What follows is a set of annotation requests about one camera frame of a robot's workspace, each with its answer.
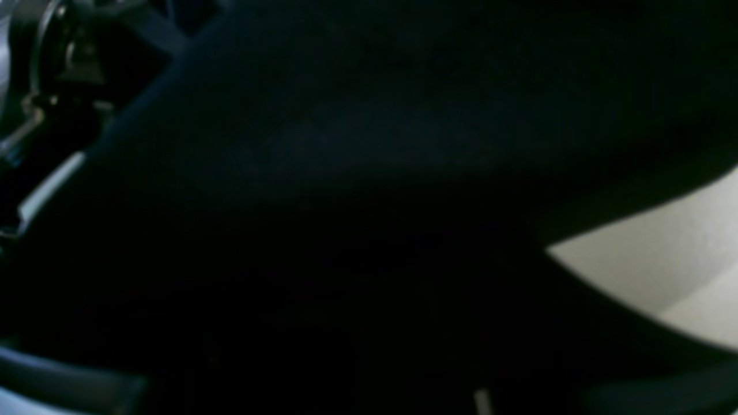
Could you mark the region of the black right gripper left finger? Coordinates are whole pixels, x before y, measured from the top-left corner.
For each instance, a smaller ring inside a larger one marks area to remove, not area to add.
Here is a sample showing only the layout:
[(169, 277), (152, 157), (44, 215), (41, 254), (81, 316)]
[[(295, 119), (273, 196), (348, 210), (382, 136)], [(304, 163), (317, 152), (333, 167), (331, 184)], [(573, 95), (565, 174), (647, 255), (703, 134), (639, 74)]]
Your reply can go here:
[(2, 388), (58, 408), (93, 414), (138, 414), (148, 380), (100, 368), (76, 366), (3, 346)]

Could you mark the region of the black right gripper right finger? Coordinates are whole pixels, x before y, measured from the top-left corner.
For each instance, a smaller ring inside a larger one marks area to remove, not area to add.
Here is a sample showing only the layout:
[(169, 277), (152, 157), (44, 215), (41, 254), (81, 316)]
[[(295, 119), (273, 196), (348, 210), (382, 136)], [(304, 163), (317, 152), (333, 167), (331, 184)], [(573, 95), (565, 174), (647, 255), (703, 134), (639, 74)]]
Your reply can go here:
[(653, 360), (582, 363), (585, 414), (735, 414), (736, 357), (689, 368)]

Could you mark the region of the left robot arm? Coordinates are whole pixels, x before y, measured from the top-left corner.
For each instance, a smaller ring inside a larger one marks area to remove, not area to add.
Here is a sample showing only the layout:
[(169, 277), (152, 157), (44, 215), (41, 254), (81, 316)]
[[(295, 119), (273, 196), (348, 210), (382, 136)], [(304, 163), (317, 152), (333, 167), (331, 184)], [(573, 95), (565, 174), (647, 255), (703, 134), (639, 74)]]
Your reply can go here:
[(2, 247), (59, 165), (186, 49), (171, 1), (2, 2)]

